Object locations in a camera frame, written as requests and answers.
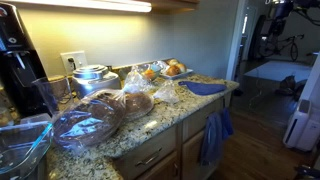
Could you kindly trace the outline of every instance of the upper cabinet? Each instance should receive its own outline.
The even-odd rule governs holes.
[[[141,0],[152,4],[152,12],[175,14],[196,10],[199,0]]]

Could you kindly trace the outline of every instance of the tray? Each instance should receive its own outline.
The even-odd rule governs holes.
[[[174,79],[178,79],[178,78],[182,78],[182,77],[188,76],[192,72],[193,72],[192,69],[187,69],[187,72],[181,73],[181,74],[178,74],[178,75],[175,75],[175,76],[168,76],[168,75],[165,75],[165,74],[160,74],[160,76],[165,78],[165,79],[174,80]]]

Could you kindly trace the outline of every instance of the slow cooker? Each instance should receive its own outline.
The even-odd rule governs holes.
[[[88,65],[73,71],[73,85],[79,99],[98,89],[121,89],[118,74],[103,65]]]

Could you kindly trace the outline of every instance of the bicycle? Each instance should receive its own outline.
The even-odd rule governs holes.
[[[296,61],[298,58],[298,46],[295,43],[296,38],[303,39],[304,34],[288,37],[284,40],[278,40],[278,36],[271,38],[271,41],[268,41],[269,38],[266,38],[266,42],[260,45],[258,53],[261,57],[270,57],[272,55],[280,55],[281,51],[291,45],[290,47],[290,56],[292,61]]]

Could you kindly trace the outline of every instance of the glass baking dish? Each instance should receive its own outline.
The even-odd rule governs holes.
[[[0,128],[0,179],[24,179],[51,145],[52,123],[34,122]]]

